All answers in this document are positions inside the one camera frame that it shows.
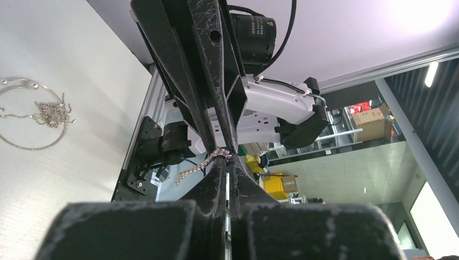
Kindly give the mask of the small silver earring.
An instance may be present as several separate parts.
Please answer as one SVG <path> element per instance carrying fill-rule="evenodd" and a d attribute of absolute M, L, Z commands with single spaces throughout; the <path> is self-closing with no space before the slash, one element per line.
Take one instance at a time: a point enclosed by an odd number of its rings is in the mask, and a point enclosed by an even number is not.
<path fill-rule="evenodd" d="M 178 184 L 187 176 L 189 176 L 191 173 L 197 172 L 197 171 L 203 171 L 216 157 L 223 157 L 226 161 L 229 161 L 232 159 L 233 155 L 231 151 L 225 149 L 225 148 L 217 148 L 213 152 L 211 152 L 207 158 L 199 163 L 194 165 L 193 167 L 184 170 L 180 172 L 175 180 L 175 186 L 178 186 Z"/>

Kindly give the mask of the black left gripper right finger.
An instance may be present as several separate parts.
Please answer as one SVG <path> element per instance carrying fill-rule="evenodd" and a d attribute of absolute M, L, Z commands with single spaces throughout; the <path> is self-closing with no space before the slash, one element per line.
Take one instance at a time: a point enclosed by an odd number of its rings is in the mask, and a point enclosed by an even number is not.
<path fill-rule="evenodd" d="M 371 204 L 286 205 L 229 166 L 233 259 L 405 259 L 394 228 Z"/>

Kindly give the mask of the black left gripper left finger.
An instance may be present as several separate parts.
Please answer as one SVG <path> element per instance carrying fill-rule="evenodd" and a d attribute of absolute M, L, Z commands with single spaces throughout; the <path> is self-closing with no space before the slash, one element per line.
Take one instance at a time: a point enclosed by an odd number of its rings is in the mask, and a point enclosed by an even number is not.
<path fill-rule="evenodd" d="M 226 164 L 177 201 L 69 204 L 36 259 L 224 259 Z"/>

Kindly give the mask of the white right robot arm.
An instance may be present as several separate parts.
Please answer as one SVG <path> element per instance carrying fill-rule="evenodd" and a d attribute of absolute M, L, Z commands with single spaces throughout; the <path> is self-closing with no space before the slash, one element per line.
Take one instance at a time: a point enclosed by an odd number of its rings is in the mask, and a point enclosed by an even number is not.
<path fill-rule="evenodd" d="M 137 26 L 182 121 L 161 136 L 144 132 L 145 164 L 176 165 L 239 144 L 312 144 L 328 125 L 317 80 L 263 75 L 278 58 L 274 19 L 226 1 L 132 1 Z"/>

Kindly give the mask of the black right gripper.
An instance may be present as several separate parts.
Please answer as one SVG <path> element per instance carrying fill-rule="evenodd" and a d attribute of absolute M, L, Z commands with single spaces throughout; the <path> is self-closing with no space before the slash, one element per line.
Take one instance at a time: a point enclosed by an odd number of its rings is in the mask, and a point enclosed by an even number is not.
<path fill-rule="evenodd" d="M 259 74 L 271 62 L 275 20 L 226 1 L 132 1 L 131 7 L 165 84 L 181 109 L 188 110 L 185 121 L 199 134 L 205 151 L 216 148 L 199 92 L 199 84 L 207 80 L 225 147 L 236 154 L 237 126 L 247 103 L 245 73 Z"/>

